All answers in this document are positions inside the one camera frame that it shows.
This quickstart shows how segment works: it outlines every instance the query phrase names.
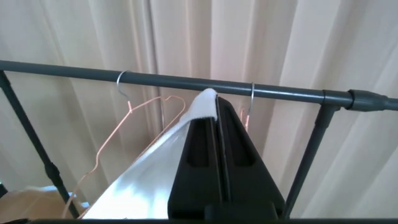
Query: clothes hanger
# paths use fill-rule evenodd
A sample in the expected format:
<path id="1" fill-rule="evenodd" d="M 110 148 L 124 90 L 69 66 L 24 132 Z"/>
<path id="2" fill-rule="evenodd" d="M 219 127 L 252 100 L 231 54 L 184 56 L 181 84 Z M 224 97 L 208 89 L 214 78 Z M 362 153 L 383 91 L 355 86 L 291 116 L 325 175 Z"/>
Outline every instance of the clothes hanger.
<path id="1" fill-rule="evenodd" d="M 243 112 L 244 112 L 244 108 L 241 109 L 241 113 L 239 115 L 240 120 L 242 121 L 242 123 L 244 124 L 244 129 L 246 131 L 248 131 L 249 129 L 249 119 L 250 119 L 250 112 L 252 110 L 253 107 L 253 99 L 254 99 L 254 83 L 251 83 L 251 99 L 250 99 L 250 107 L 248 109 L 248 114 L 246 115 L 246 119 L 245 122 L 243 122 L 242 116 L 243 116 Z"/>
<path id="2" fill-rule="evenodd" d="M 120 84 L 119 84 L 120 78 L 121 78 L 122 75 L 123 75 L 124 73 L 126 73 L 126 72 L 127 72 L 127 70 L 126 70 L 126 71 L 123 71 L 123 72 L 121 72 L 121 73 L 119 74 L 118 79 L 116 80 L 116 86 L 117 86 L 117 88 L 118 88 L 118 92 L 119 92 L 120 94 L 122 94 L 124 97 L 127 98 L 127 105 L 128 105 L 128 107 L 129 107 L 129 111 L 128 111 L 127 114 L 124 116 L 124 118 L 120 121 L 120 123 L 116 126 L 116 128 L 112 131 L 112 133 L 109 135 L 109 137 L 105 140 L 105 142 L 103 143 L 103 145 L 99 148 L 99 150 L 98 150 L 98 152 L 97 152 L 97 154 L 96 154 L 96 157 L 95 157 L 95 166 L 94 166 L 94 168 L 93 168 L 91 171 L 89 171 L 88 173 L 86 173 L 86 174 L 78 181 L 78 183 L 77 183 L 75 189 L 74 189 L 73 192 L 72 192 L 71 197 L 69 197 L 69 200 L 68 200 L 67 203 L 65 204 L 65 208 L 63 209 L 61 218 L 65 218 L 65 217 L 66 217 L 67 211 L 68 211 L 68 207 L 69 207 L 69 205 L 71 204 L 73 198 L 75 197 L 76 192 L 77 192 L 77 190 L 80 188 L 80 185 L 81 185 L 81 183 L 83 182 L 83 180 L 84 180 L 87 176 L 89 176 L 90 174 L 92 174 L 92 173 L 98 168 L 99 163 L 100 163 L 100 154 L 101 154 L 101 151 L 105 148 L 105 146 L 107 145 L 107 143 L 109 142 L 109 140 L 113 137 L 113 135 L 116 133 L 116 131 L 118 131 L 118 129 L 121 127 L 121 125 L 125 122 L 125 120 L 127 120 L 127 118 L 129 117 L 129 115 L 132 114 L 132 112 L 133 112 L 134 110 L 139 109 L 139 108 L 141 108 L 141 107 L 143 107 L 143 106 L 145 106 L 145 105 L 147 105 L 147 104 L 149 104 L 149 103 L 151 103 L 151 102 L 153 102 L 153 101 L 155 101 L 155 100 L 157 100 L 157 99 L 160 99 L 160 100 L 163 100 L 163 101 L 167 101 L 167 100 L 169 100 L 169 99 L 171 99 L 171 98 L 177 98 L 177 99 L 179 99 L 179 100 L 182 100 L 182 102 L 183 102 L 183 108 L 182 108 L 182 110 L 178 113 L 178 115 L 176 115 L 176 117 L 174 117 L 174 119 L 171 120 L 171 122 L 159 133 L 159 135 L 156 136 L 156 138 L 155 138 L 151 143 L 149 143 L 149 145 L 137 156 L 137 158 L 135 158 L 135 160 L 132 162 L 132 164 L 135 163 L 135 162 L 137 161 L 137 159 L 140 158 L 140 157 L 143 155 L 143 153 L 145 153 L 145 152 L 148 150 L 148 148 L 150 148 L 151 145 L 153 145 L 153 143 L 155 143 L 155 142 L 158 140 L 158 138 L 161 137 L 161 135 L 170 127 L 170 125 L 171 125 L 171 124 L 184 112 L 184 110 L 185 110 L 185 100 L 184 100 L 183 98 L 181 98 L 181 97 L 179 97 L 179 96 L 175 96 L 175 95 L 170 95 L 170 96 L 167 97 L 166 99 L 164 99 L 164 98 L 161 97 L 161 96 L 157 96 L 157 97 L 152 98 L 152 99 L 150 99 L 150 100 L 148 100 L 148 101 L 146 101 L 146 102 L 144 102 L 144 103 L 141 103 L 140 105 L 138 105 L 138 106 L 136 106 L 136 107 L 134 107 L 134 108 L 131 108 L 131 100 L 130 100 L 130 97 L 129 97 L 127 94 L 125 94 L 123 91 L 121 91 L 121 89 L 120 89 Z M 83 217 L 84 214 L 85 214 L 89 209 L 90 209 L 90 208 L 87 208 L 78 218 Z"/>

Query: white cloth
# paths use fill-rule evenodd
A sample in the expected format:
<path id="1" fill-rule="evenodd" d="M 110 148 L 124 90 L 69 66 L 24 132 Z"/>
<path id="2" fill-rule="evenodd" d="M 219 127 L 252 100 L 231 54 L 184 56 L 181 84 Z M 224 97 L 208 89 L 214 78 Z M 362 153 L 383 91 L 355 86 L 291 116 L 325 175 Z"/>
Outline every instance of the white cloth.
<path id="1" fill-rule="evenodd" d="M 193 119 L 217 119 L 216 95 L 212 89 L 201 92 L 180 121 L 120 175 L 83 218 L 167 218 L 189 124 Z"/>

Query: hanger hook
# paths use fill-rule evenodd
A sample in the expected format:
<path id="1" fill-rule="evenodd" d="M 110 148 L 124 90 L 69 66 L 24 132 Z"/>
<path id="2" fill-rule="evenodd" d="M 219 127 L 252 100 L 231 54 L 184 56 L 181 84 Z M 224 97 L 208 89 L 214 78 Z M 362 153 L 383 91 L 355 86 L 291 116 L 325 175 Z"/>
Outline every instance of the hanger hook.
<path id="1" fill-rule="evenodd" d="M 116 86 L 118 87 L 118 91 L 120 94 L 122 94 L 123 96 L 125 96 L 128 100 L 128 102 L 130 102 L 130 97 L 127 96 L 127 94 L 123 93 L 123 91 L 120 89 L 120 78 L 122 77 L 123 74 L 125 74 L 126 72 L 128 72 L 129 70 L 123 71 L 119 74 L 118 79 L 116 80 Z"/>
<path id="2" fill-rule="evenodd" d="M 248 110 L 248 116 L 250 115 L 251 108 L 253 107 L 253 99 L 254 99 L 254 83 L 251 83 L 251 99 L 250 99 L 250 107 Z"/>

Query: curtain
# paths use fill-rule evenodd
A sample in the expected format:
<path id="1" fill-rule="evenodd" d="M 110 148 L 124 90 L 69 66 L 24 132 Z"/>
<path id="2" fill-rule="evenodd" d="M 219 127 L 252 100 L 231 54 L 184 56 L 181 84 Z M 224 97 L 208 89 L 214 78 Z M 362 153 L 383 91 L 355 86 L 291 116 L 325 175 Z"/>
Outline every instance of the curtain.
<path id="1" fill-rule="evenodd" d="M 0 1 L 0 59 L 300 88 L 369 90 L 398 98 L 398 2 L 272 0 Z M 115 83 L 6 72 L 67 189 L 126 114 Z M 138 105 L 197 91 L 122 85 Z M 223 95 L 237 112 L 250 99 Z M 3 93 L 0 181 L 51 182 Z M 82 185 L 94 202 L 181 110 L 134 112 Z M 256 98 L 249 135 L 286 198 L 318 105 Z M 292 217 L 397 217 L 398 113 L 338 111 Z"/>

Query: clothes rack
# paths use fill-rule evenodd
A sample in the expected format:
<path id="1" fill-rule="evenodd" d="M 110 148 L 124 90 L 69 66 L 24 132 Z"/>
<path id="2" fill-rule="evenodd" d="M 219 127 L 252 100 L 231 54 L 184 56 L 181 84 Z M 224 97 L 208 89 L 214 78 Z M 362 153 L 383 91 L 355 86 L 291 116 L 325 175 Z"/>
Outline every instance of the clothes rack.
<path id="1" fill-rule="evenodd" d="M 38 155 L 44 163 L 45 171 L 49 179 L 54 183 L 64 201 L 69 198 L 68 192 L 62 182 L 57 166 L 51 162 L 42 143 L 39 140 L 33 126 L 31 125 L 22 105 L 14 93 L 5 72 L 34 73 L 69 78 L 84 78 L 89 80 L 100 80 L 116 82 L 119 71 L 98 70 L 90 68 L 65 67 L 58 65 L 40 65 L 34 63 L 10 62 L 0 60 L 0 87 L 7 97 L 10 105 L 16 112 L 19 121 L 24 127 L 29 139 L 32 141 Z M 213 88 L 218 93 L 227 93 L 242 96 L 251 96 L 252 83 L 240 83 L 221 80 L 207 80 L 201 78 L 173 77 L 167 75 L 154 75 L 136 72 L 126 72 L 120 79 L 122 83 L 137 85 L 150 85 L 167 88 L 179 88 L 186 90 L 202 91 Z M 290 189 L 285 208 L 284 218 L 289 218 L 294 203 L 302 188 L 303 182 L 312 164 L 313 158 L 319 148 L 322 137 L 335 113 L 340 108 L 352 111 L 398 111 L 398 99 L 388 98 L 370 91 L 349 90 L 311 90 L 304 88 L 292 88 L 285 86 L 272 86 L 255 84 L 253 89 L 255 97 L 271 98 L 277 100 L 300 101 L 306 103 L 317 103 L 321 105 L 315 121 L 315 127 L 310 136 L 303 159 L 299 165 L 292 188 Z M 71 214 L 76 218 L 78 212 L 71 204 Z"/>

